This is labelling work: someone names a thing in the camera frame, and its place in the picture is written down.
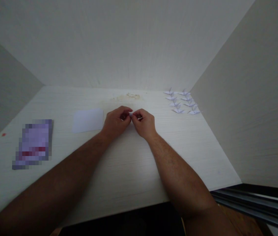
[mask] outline white table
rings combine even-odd
[[[26,187],[99,131],[72,133],[76,110],[125,105],[155,116],[158,133],[194,168],[209,190],[241,180],[202,114],[177,114],[160,91],[43,87],[0,133],[0,210]],[[29,170],[12,170],[22,124],[53,119],[52,158]],[[131,123],[102,157],[83,199],[62,225],[168,201],[148,144]]]

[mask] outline pixelated object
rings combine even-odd
[[[35,120],[35,124],[24,126],[12,169],[29,169],[29,166],[48,161],[51,156],[52,128],[53,120]]]

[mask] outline hairy arm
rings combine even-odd
[[[197,173],[157,134],[154,117],[140,109],[132,121],[148,142],[163,183],[176,210],[184,219],[188,235],[236,235]]]
[[[79,201],[110,143],[129,125],[129,111],[132,110],[120,107],[108,113],[99,134],[40,177],[0,212],[0,235],[50,235]]]

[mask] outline square paper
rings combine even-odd
[[[79,110],[73,116],[73,133],[82,133],[103,128],[103,110]]]

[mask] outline white paper crane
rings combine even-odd
[[[184,105],[188,106],[188,107],[193,107],[195,105],[197,105],[197,103],[192,104],[193,98],[186,100],[188,103],[184,103]]]
[[[180,95],[184,95],[184,96],[188,96],[188,95],[190,95],[190,93],[189,92],[185,92],[185,89],[182,91],[182,92],[179,92],[178,94],[180,94]]]
[[[197,107],[198,107],[198,104],[197,104],[197,103],[193,104],[193,106],[191,107],[191,111],[188,112],[188,114],[191,114],[191,115],[199,114],[200,111],[195,110]]]
[[[170,88],[169,91],[164,91],[164,93],[169,94],[169,95],[171,95],[171,94],[177,94],[177,92],[173,92],[173,91],[171,91],[171,89],[172,89],[172,88]]]
[[[180,103],[177,103],[176,100],[177,100],[177,98],[172,99],[173,102],[170,103],[169,105],[170,105],[171,107],[174,107],[174,106],[176,106],[176,105],[179,105]]]
[[[185,103],[185,105],[187,105],[187,106],[191,106],[191,102],[193,101],[193,99],[192,99],[192,97],[190,96],[190,93],[185,93],[184,91],[183,91],[183,93],[184,93],[184,98],[181,98],[182,100],[184,100],[184,101],[187,101],[188,102],[188,104],[186,104]]]
[[[167,97],[166,99],[172,100],[172,101],[174,101],[174,103],[175,103],[177,97],[174,97],[173,95],[176,94],[176,93],[175,93],[175,92],[172,92],[171,89],[172,89],[172,88],[170,88],[169,91],[164,91],[164,93],[170,95],[170,97]]]
[[[181,107],[181,105],[178,103],[178,104],[175,106],[175,109],[173,109],[173,111],[176,112],[176,113],[184,113],[185,111],[184,111],[184,110],[181,110],[180,107]]]

